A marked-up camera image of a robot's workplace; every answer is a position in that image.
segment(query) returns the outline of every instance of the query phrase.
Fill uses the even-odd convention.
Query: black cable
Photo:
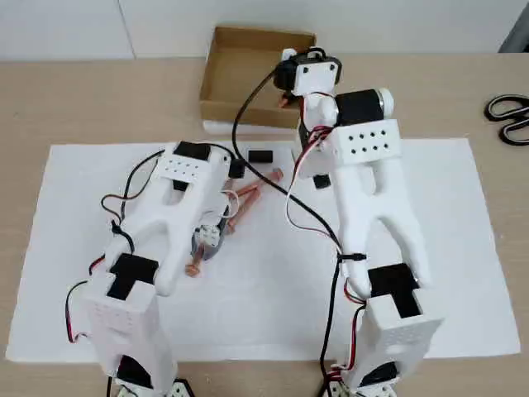
[[[107,379],[107,397],[110,397],[110,389],[112,388],[112,377],[109,376]]]
[[[131,254],[133,254],[136,248],[134,247],[134,242],[132,241],[131,235],[125,232],[115,221],[112,220],[111,224],[112,224],[112,233],[119,234],[120,236],[124,236],[126,238],[126,242],[129,243]]]
[[[162,153],[164,153],[164,151],[157,151],[156,153],[153,153],[152,155],[146,157],[145,159],[143,159],[142,161],[140,161],[131,171],[131,173],[129,174],[128,178],[126,179],[126,184],[125,184],[125,192],[123,193],[123,200],[122,200],[122,207],[121,207],[121,221],[123,221],[123,219],[125,219],[125,205],[126,205],[126,199],[128,198],[128,194],[129,194],[129,190],[131,189],[131,182],[132,182],[132,177],[134,176],[134,174],[140,169],[140,167],[145,164],[146,162],[154,159],[155,157],[159,157],[162,155]]]
[[[259,83],[257,87],[255,87],[254,91],[250,94],[250,96],[244,101],[241,108],[239,109],[239,112],[237,113],[235,120],[233,122],[233,128],[231,129],[231,144],[233,145],[233,150],[237,154],[237,157],[239,157],[244,163],[246,168],[248,168],[251,172],[253,172],[257,177],[259,177],[261,180],[263,180],[266,184],[272,186],[274,189],[278,190],[285,196],[288,194],[288,192],[283,189],[281,186],[273,182],[272,180],[266,178],[264,175],[262,175],[252,164],[250,164],[241,154],[241,151],[239,151],[239,147],[237,146],[237,127],[239,126],[239,122],[241,121],[242,115],[244,114],[245,110],[250,105],[251,101],[254,100],[255,96],[259,93],[259,91],[269,82],[272,77],[275,75],[275,69],[272,70],[268,75]],[[305,211],[310,213],[327,231],[331,239],[335,242],[337,246],[341,246],[340,242],[338,241],[338,237],[336,237],[336,234],[332,230],[331,226],[326,222],[325,219],[322,218],[322,216],[314,211],[312,208],[308,207],[303,201],[301,201],[299,198],[297,198],[294,195],[290,196],[290,199],[294,201],[297,205],[299,205],[301,208],[303,208]],[[332,277],[332,284],[331,284],[331,301],[329,303],[329,315],[327,318],[327,325],[326,325],[326,331],[325,331],[325,337],[323,339],[323,346],[322,346],[322,354],[320,355],[320,370],[322,371],[323,376],[323,382],[326,386],[327,393],[331,395],[331,388],[329,387],[329,382],[327,380],[326,376],[326,369],[325,369],[325,355],[327,350],[327,345],[329,342],[329,334],[331,332],[331,325],[332,325],[332,317],[334,312],[334,296],[336,293],[336,283],[338,281],[338,275],[340,273],[339,271],[339,261],[336,263],[336,268],[334,275]]]
[[[252,164],[250,164],[242,156],[241,151],[239,151],[239,146],[237,145],[237,127],[239,126],[239,122],[241,121],[242,115],[244,114],[244,112],[248,108],[248,106],[250,105],[251,101],[254,100],[254,98],[257,95],[257,93],[259,93],[259,91],[266,85],[266,83],[268,83],[268,81],[270,79],[272,79],[272,77],[274,77],[274,74],[275,74],[275,69],[272,70],[263,79],[263,81],[260,82],[260,84],[254,89],[254,91],[250,94],[250,96],[242,104],[241,108],[239,109],[239,112],[237,113],[237,115],[235,117],[235,121],[233,122],[233,128],[231,129],[231,144],[233,145],[233,150],[237,154],[237,157],[239,159],[241,159],[245,163],[245,166],[246,166],[246,168],[248,168],[248,170],[250,170],[252,173],[254,173],[255,176],[257,176],[259,179],[264,181],[266,184],[269,184],[274,189],[278,190],[279,192],[281,192],[283,195],[286,196],[288,194],[288,192],[285,189],[283,189],[281,186],[276,184],[274,181],[272,181],[272,180],[268,179],[267,177],[265,177],[264,175],[262,175]],[[337,244],[338,246],[341,246],[340,242],[338,241],[338,237],[336,237],[336,234],[332,230],[331,226],[329,226],[329,224],[326,222],[326,220],[323,219],[322,216],[319,213],[317,213],[312,208],[307,206],[303,201],[301,201],[299,198],[297,198],[293,194],[290,195],[290,199],[292,201],[294,201],[297,205],[299,205],[301,208],[303,208],[305,211],[310,213],[326,229],[327,233],[329,233],[329,236],[335,242],[335,244]]]
[[[331,394],[331,387],[329,386],[329,380],[327,379],[327,371],[325,369],[325,355],[327,353],[327,347],[329,345],[329,336],[331,335],[332,318],[334,316],[334,299],[336,295],[336,284],[338,284],[338,275],[340,274],[340,262],[336,261],[334,268],[334,275],[332,275],[331,283],[331,298],[329,300],[329,314],[327,316],[327,325],[325,327],[325,336],[323,337],[322,352],[320,353],[320,371],[323,376],[323,383],[326,386],[327,393]]]
[[[75,291],[75,289],[77,289],[77,287],[79,287],[80,285],[86,284],[86,283],[88,283],[86,280],[79,281],[76,285],[70,288],[68,293],[66,294],[66,300],[64,302],[64,321],[66,323],[66,335],[68,336],[68,341],[70,343],[75,343],[77,341],[77,338],[75,337],[72,331],[72,323],[71,323],[71,318],[69,316],[69,296],[72,294],[72,292]]]

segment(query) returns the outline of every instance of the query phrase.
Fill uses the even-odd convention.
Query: white plastic part
[[[326,139],[326,153],[335,167],[400,156],[400,134],[396,120],[380,120],[337,127]]]
[[[362,325],[357,333],[355,366],[343,371],[344,382],[362,394],[374,394],[413,372],[430,347],[431,337],[441,325],[443,316],[438,297],[432,289],[413,291],[421,314],[401,318],[391,295],[368,299]],[[394,362],[398,377],[383,384],[360,388],[360,382],[382,364]]]
[[[303,123],[309,131],[316,126],[334,127],[338,107],[332,96],[311,93],[303,98],[303,114]]]
[[[227,201],[221,190],[228,178],[230,156],[212,146],[207,161],[195,160],[174,155],[177,145],[166,147],[135,211],[122,223],[122,229],[136,244],[156,232],[167,232],[169,251],[155,275],[156,292],[163,296],[172,294],[176,279],[183,274],[190,258],[191,237],[203,214],[218,214],[220,221],[224,210],[219,208]],[[174,191],[173,179],[188,182],[186,191]],[[119,255],[128,251],[126,239],[114,237],[105,252],[105,268],[112,267]]]
[[[292,93],[304,97],[310,93],[330,93],[336,83],[338,65],[332,60],[298,65]]]
[[[107,296],[116,279],[96,271],[83,292],[90,321],[92,344],[105,374],[117,375],[122,356],[136,360],[150,375],[153,390],[165,393],[173,384],[178,366],[160,327],[155,287],[135,282],[125,300]]]
[[[431,275],[425,241],[410,204],[398,158],[397,122],[382,120],[338,127],[324,144],[316,155],[328,159],[325,171],[331,176],[335,192],[343,251],[365,252],[369,230],[374,221],[380,220],[399,244],[403,261],[410,266],[420,286],[429,286]],[[373,194],[365,192],[360,177],[360,168],[366,165],[373,168],[376,183]],[[344,266],[353,289],[368,298],[371,284],[366,261],[347,260],[342,268]]]
[[[390,118],[395,108],[393,95],[387,88],[379,88],[379,95],[382,97],[382,103],[384,105],[384,118]]]

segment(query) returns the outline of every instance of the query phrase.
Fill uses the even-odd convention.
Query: wooden table
[[[498,126],[483,117],[484,103],[494,94],[529,93],[529,56],[341,59],[345,74],[338,91],[390,88],[404,137],[470,139],[522,344],[529,341],[529,149],[501,143]],[[203,66],[203,59],[0,64],[2,344],[7,344],[49,146],[206,139],[198,113]],[[529,353],[429,360],[398,385],[398,392],[417,397],[526,395],[528,374]],[[308,397],[320,383],[315,362],[184,363],[181,375],[199,397]],[[5,396],[102,396],[105,382],[95,365],[0,364]]]

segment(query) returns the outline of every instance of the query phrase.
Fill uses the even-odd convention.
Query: wire
[[[112,388],[112,377],[107,378],[107,397],[110,397],[110,390]]]
[[[74,335],[72,332],[72,323],[71,318],[69,315],[69,297],[80,285],[88,283],[86,280],[79,281],[76,285],[74,285],[72,288],[69,289],[68,293],[66,294],[66,301],[64,302],[64,319],[66,322],[66,334],[68,336],[68,342],[70,343],[77,343],[80,337],[88,337],[87,333],[85,332],[79,332]]]
[[[129,248],[131,249],[131,254],[134,253],[136,248],[134,247],[134,242],[132,241],[132,237],[129,233],[125,232],[114,220],[111,222],[112,224],[112,233],[119,234],[120,236],[125,237],[126,242],[129,244]]]
[[[318,232],[318,233],[321,233],[323,234],[325,237],[327,238],[330,238],[331,239],[331,236],[321,230],[321,229],[318,229],[318,228],[315,228],[315,227],[306,227],[306,226],[301,226],[299,224],[297,224],[295,221],[292,220],[291,216],[290,216],[290,212],[288,210],[288,204],[290,202],[290,197],[292,195],[292,192],[293,192],[293,188],[294,188],[294,185],[296,183],[296,180],[298,178],[298,173],[301,169],[301,166],[303,164],[303,162],[305,161],[305,159],[307,159],[309,153],[321,142],[325,139],[325,137],[318,137],[317,139],[311,141],[306,147],[305,149],[302,151],[302,153],[299,155],[298,159],[296,160],[295,162],[295,165],[294,165],[294,170],[293,170],[293,175],[292,175],[292,182],[290,183],[290,187],[288,188],[288,192],[287,192],[287,197],[285,199],[285,204],[284,204],[284,214],[285,214],[285,217],[287,218],[287,221],[294,227],[298,228],[298,229],[301,229],[301,230],[307,230],[307,231],[311,231],[311,232]],[[339,245],[336,245],[336,249],[338,250],[338,252],[341,253],[341,247]]]
[[[350,345],[349,345],[349,356],[347,358],[346,364],[344,365],[332,365],[331,368],[334,370],[330,372],[328,375],[330,376],[331,380],[341,380],[341,371],[350,371],[353,369],[353,366],[355,366],[355,358],[356,358],[356,324],[358,323],[358,316],[360,314],[360,311],[365,309],[365,304],[359,306],[356,311],[355,315],[353,316],[353,321],[351,324],[351,337],[350,337]]]
[[[231,144],[233,145],[233,150],[237,154],[237,157],[241,159],[246,168],[248,168],[254,175],[256,175],[259,179],[263,180],[266,184],[272,186],[274,189],[278,190],[280,193],[284,194],[285,196],[288,194],[288,192],[283,189],[281,186],[273,182],[272,180],[266,178],[264,175],[262,175],[252,164],[250,164],[241,154],[241,151],[239,151],[239,146],[237,145],[237,127],[239,126],[239,122],[241,121],[242,115],[244,114],[245,110],[248,108],[250,103],[254,100],[255,96],[259,93],[259,91],[269,82],[272,77],[275,75],[275,69],[272,70],[264,79],[255,87],[255,89],[252,91],[252,93],[248,96],[248,98],[244,101],[241,108],[239,109],[239,112],[237,112],[237,115],[235,117],[235,120],[233,122],[233,127],[231,129]],[[303,201],[301,201],[299,198],[294,196],[293,194],[290,195],[290,199],[294,201],[297,205],[299,205],[301,208],[303,208],[305,211],[310,213],[325,229],[326,232],[329,234],[329,237],[335,242],[337,246],[341,246],[338,237],[336,237],[336,234],[332,230],[331,226],[327,223],[323,217],[314,211],[312,208],[308,207]],[[325,331],[325,337],[323,339],[323,346],[322,346],[322,354],[320,355],[320,370],[322,371],[323,381],[326,384],[326,390],[329,395],[331,395],[331,388],[329,387],[329,382],[326,378],[326,370],[325,370],[325,354],[327,350],[327,345],[329,342],[329,334],[331,332],[331,325],[332,325],[332,316],[334,312],[334,295],[336,292],[336,283],[338,281],[338,275],[340,274],[340,266],[339,261],[336,262],[335,272],[332,277],[332,284],[331,284],[331,302],[329,303],[329,316],[327,318],[327,325],[326,325],[326,331]]]
[[[143,159],[142,161],[140,161],[131,171],[131,173],[129,174],[128,178],[126,179],[126,184],[125,184],[125,191],[123,193],[123,197],[124,199],[122,200],[122,206],[120,208],[120,212],[121,212],[121,216],[119,216],[118,218],[120,219],[120,223],[123,221],[123,219],[125,219],[125,205],[126,205],[126,200],[128,199],[128,194],[129,194],[129,190],[131,188],[131,182],[132,182],[132,177],[134,176],[134,174],[141,168],[141,166],[147,162],[149,162],[150,160],[156,158],[156,157],[160,157],[162,154],[164,153],[164,151],[157,151],[156,153],[153,153],[152,155],[149,155],[148,157],[146,157],[145,159]],[[147,181],[145,182],[143,188],[141,188],[141,192],[143,192],[143,189],[146,187],[146,185],[149,183],[149,179],[150,179],[150,175],[149,175],[149,178],[147,178]]]
[[[344,295],[346,296],[346,298],[348,298],[348,300],[350,300],[351,302],[355,304],[365,304],[365,300],[349,292],[348,286],[349,286],[349,277],[346,278],[346,281],[344,283]]]
[[[323,382],[326,385],[327,393],[331,394],[331,387],[329,386],[329,380],[327,378],[327,373],[325,369],[325,355],[327,353],[327,347],[329,345],[329,336],[331,335],[332,327],[332,318],[334,315],[334,300],[336,294],[336,284],[338,282],[338,275],[340,274],[340,261],[336,261],[336,266],[334,269],[334,275],[332,275],[331,283],[331,299],[329,300],[329,314],[327,317],[327,325],[325,327],[325,336],[323,337],[322,352],[320,354],[320,371],[323,375]]]
[[[96,268],[97,265],[99,265],[99,263],[105,259],[105,254],[102,254],[99,258],[97,258],[94,262],[92,262],[90,264],[90,266],[88,267],[88,274],[89,275],[92,275],[93,273],[93,270]]]
[[[272,77],[274,77],[275,69],[272,70],[268,75],[259,83],[257,87],[255,87],[254,91],[250,94],[250,96],[244,101],[241,108],[239,109],[239,112],[237,113],[235,120],[233,122],[233,127],[231,129],[231,144],[233,145],[233,150],[235,151],[237,157],[241,159],[246,168],[250,170],[255,176],[257,176],[259,179],[264,181],[266,184],[272,186],[274,189],[278,190],[280,193],[287,195],[287,191],[283,189],[281,186],[276,184],[274,181],[268,179],[266,176],[262,175],[252,164],[250,164],[241,154],[241,151],[239,150],[239,146],[237,145],[237,128],[239,126],[239,122],[241,121],[242,115],[250,105],[250,103],[254,100],[255,96],[259,93],[259,91],[268,83]],[[340,245],[340,242],[338,241],[338,238],[336,237],[336,234],[332,230],[332,228],[329,226],[327,221],[322,218],[320,214],[318,214],[316,211],[314,211],[312,208],[308,207],[303,201],[301,201],[299,198],[294,196],[293,194],[290,195],[290,199],[294,201],[297,205],[299,205],[301,208],[303,208],[305,211],[310,213],[329,233],[329,236],[331,239],[337,244]]]

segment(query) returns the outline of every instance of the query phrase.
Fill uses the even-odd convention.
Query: small black component
[[[110,272],[116,279],[107,292],[107,296],[125,300],[136,281],[154,284],[158,262],[141,256],[121,254]]]
[[[274,162],[273,151],[248,151],[248,161],[250,163],[270,164]]]
[[[372,297],[391,295],[401,318],[421,314],[413,296],[413,290],[418,289],[419,285],[405,263],[370,269],[368,274]]]
[[[133,385],[152,389],[149,373],[138,361],[129,356],[122,356],[119,367],[117,368],[116,378],[130,382]]]
[[[315,175],[312,177],[312,180],[314,181],[314,186],[316,186],[316,189],[324,189],[331,186],[331,178],[329,178],[329,175]]]
[[[232,179],[241,179],[245,176],[245,162],[242,159],[233,159],[230,163],[228,176]]]
[[[385,364],[375,368],[369,374],[364,376],[360,382],[360,387],[375,385],[381,382],[396,378],[398,375],[397,366],[394,361],[386,362]]]
[[[337,127],[384,119],[381,99],[375,89],[341,93],[335,96],[335,100],[338,107]]]
[[[182,180],[174,180],[173,179],[173,189],[179,190],[180,192],[185,192],[188,188],[189,183],[183,182]]]
[[[197,160],[207,160],[212,148],[207,143],[181,141],[174,149],[174,155],[183,155]]]

